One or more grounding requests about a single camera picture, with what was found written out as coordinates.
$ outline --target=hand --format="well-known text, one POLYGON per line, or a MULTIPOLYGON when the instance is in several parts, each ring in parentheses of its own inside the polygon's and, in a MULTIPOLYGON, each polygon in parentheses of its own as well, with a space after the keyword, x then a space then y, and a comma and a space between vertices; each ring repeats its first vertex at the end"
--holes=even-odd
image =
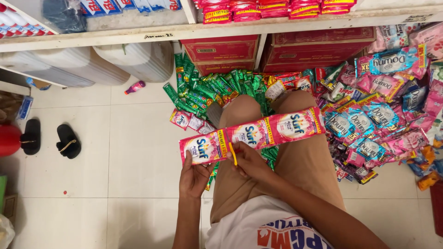
POLYGON ((232 169, 238 171, 240 175, 250 176, 258 181, 265 181, 271 174, 274 174, 260 154, 244 142, 233 144, 233 149, 239 151, 235 153, 238 167, 234 165, 234 157, 231 152, 227 153, 227 157, 232 162, 232 169))
POLYGON ((215 163, 206 167, 201 164, 192 165, 191 152, 186 151, 186 159, 180 175, 180 197, 200 199, 214 167, 215 163))

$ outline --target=red cardboard box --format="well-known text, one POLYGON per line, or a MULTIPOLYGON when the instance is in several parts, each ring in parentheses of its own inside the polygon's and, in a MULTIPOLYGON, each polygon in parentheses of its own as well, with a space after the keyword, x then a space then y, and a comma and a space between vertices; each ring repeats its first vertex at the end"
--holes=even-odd
POLYGON ((205 65, 195 65, 195 68, 202 76, 206 76, 210 73, 226 74, 233 69, 246 69, 249 71, 254 70, 255 60, 229 62, 229 63, 215 63, 205 65))
POLYGON ((275 33, 266 39, 262 68, 268 64, 345 61, 376 38, 375 27, 275 33))
POLYGON ((342 63, 343 61, 268 64, 265 65, 264 68, 262 68, 262 72, 263 73, 303 72, 306 69, 314 69, 315 67, 339 66, 342 63))
POLYGON ((180 40, 191 59, 196 63, 219 61, 244 61, 255 59, 259 35, 239 35, 203 39, 180 40))

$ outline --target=white tiled floor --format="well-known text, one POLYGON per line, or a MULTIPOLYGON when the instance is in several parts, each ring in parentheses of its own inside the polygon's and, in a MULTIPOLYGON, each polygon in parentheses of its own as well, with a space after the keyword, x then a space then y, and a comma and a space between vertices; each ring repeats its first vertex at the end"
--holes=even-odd
MULTIPOLYGON (((0 158, 8 188, 21 197, 13 248, 171 248, 181 169, 178 140, 196 133, 169 123, 174 106, 162 83, 124 95, 134 82, 32 91, 29 117, 42 123, 41 151, 0 158), (64 122, 82 143, 73 160, 55 147, 56 128, 64 122)), ((170 82, 175 85, 175 76, 170 82)), ((393 163, 377 172, 363 186, 339 184, 348 212, 391 248, 443 248, 443 238, 434 233, 429 191, 416 188, 412 171, 393 163)), ((202 245, 212 197, 212 191, 202 196, 202 245)))

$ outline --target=gold chain strap on sandal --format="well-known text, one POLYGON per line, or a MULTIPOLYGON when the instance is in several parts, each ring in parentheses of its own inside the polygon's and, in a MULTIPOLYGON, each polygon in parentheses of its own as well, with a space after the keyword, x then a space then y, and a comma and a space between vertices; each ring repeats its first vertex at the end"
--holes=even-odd
POLYGON ((77 140, 75 140, 75 139, 70 141, 63 149, 59 150, 59 152, 66 150, 66 148, 68 148, 68 146, 70 146, 72 143, 75 143, 75 142, 77 142, 77 140))

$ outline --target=small pink bottle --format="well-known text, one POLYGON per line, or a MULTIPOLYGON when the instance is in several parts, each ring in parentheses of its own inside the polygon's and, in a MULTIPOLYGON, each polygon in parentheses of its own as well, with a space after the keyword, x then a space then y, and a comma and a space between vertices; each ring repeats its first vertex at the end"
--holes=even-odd
POLYGON ((132 85, 128 90, 126 90, 124 93, 126 95, 130 94, 130 93, 135 93, 136 91, 144 88, 146 86, 146 83, 144 81, 139 81, 137 83, 135 83, 134 85, 132 85))

